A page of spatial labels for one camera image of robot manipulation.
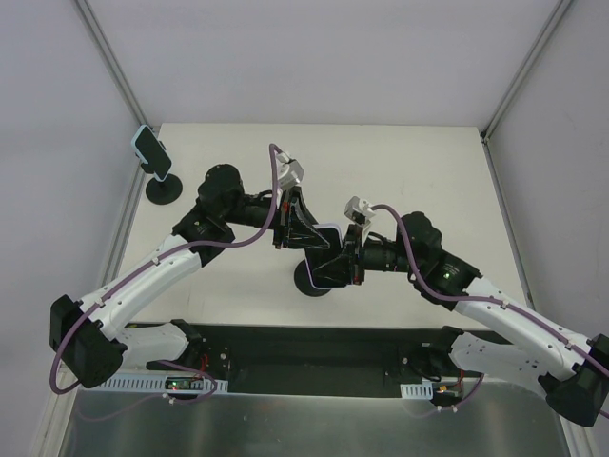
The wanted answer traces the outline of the phone with lilac case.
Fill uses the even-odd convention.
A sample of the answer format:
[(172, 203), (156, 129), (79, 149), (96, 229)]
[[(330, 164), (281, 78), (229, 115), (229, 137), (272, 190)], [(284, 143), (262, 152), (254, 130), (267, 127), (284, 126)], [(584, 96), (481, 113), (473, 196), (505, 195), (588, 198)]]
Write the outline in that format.
[(341, 230), (336, 225), (321, 225), (318, 228), (318, 231), (326, 238), (330, 247), (328, 249), (316, 249), (316, 248), (307, 248), (305, 250), (305, 260), (307, 263), (307, 267), (309, 270), (309, 276), (311, 279), (311, 255), (313, 253), (324, 252), (330, 255), (337, 255), (343, 253), (343, 239)]

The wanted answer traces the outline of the black phone stand corner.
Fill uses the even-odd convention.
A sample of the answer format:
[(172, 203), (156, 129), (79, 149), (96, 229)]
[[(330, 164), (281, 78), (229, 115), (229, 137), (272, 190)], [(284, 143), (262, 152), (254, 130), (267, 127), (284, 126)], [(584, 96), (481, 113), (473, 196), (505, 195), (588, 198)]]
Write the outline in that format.
[(306, 260), (302, 260), (294, 269), (293, 281), (297, 290), (307, 297), (319, 298), (331, 291), (330, 288), (316, 288), (313, 286)]

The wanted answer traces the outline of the black phone stand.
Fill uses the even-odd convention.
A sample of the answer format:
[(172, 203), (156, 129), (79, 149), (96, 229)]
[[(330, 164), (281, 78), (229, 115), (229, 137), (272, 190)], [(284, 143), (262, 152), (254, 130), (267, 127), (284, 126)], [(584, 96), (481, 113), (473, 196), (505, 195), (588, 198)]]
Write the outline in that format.
[(169, 172), (164, 182), (158, 182), (151, 176), (147, 182), (145, 194), (155, 205), (168, 205), (177, 200), (183, 191), (182, 181), (178, 176)]

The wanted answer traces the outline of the phone with light blue case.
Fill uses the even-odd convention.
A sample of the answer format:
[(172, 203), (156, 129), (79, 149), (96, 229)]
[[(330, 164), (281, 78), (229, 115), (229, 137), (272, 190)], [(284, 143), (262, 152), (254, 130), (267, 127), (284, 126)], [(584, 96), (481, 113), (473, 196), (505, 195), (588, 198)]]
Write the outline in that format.
[(158, 182), (164, 182), (170, 172), (172, 162), (166, 148), (157, 139), (148, 125), (141, 125), (131, 139), (131, 147), (140, 161), (145, 174)]

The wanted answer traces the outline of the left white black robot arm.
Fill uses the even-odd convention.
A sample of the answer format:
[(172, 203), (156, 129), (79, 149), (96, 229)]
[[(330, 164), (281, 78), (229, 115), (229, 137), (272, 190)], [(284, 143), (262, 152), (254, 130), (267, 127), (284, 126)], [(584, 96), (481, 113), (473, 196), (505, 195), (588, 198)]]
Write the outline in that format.
[(268, 197), (247, 195), (239, 171), (230, 164), (211, 168), (198, 187), (194, 207), (139, 266), (77, 301), (67, 295), (50, 309), (51, 367), (65, 364), (83, 387), (98, 387), (129, 355), (142, 351), (119, 339), (121, 331), (167, 288), (208, 265), (227, 248), (246, 247), (231, 225), (273, 232), (276, 248), (329, 248), (302, 198), (304, 171), (290, 160), (273, 171)]

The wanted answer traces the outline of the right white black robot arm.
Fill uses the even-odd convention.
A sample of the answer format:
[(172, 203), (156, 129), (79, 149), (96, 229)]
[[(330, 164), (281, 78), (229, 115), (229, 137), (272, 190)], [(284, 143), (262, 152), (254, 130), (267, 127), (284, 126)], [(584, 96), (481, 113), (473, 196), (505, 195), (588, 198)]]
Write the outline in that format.
[(420, 211), (397, 223), (396, 238), (368, 241), (359, 225), (346, 234), (315, 226), (324, 244), (305, 254), (312, 286), (344, 288), (369, 270), (406, 274), (428, 302), (472, 319), (503, 338), (494, 344), (457, 328), (428, 351), (439, 375), (456, 369), (502, 379), (539, 395), (564, 419), (591, 427), (608, 397), (608, 338), (588, 337), (508, 297), (478, 269), (442, 248), (442, 234)]

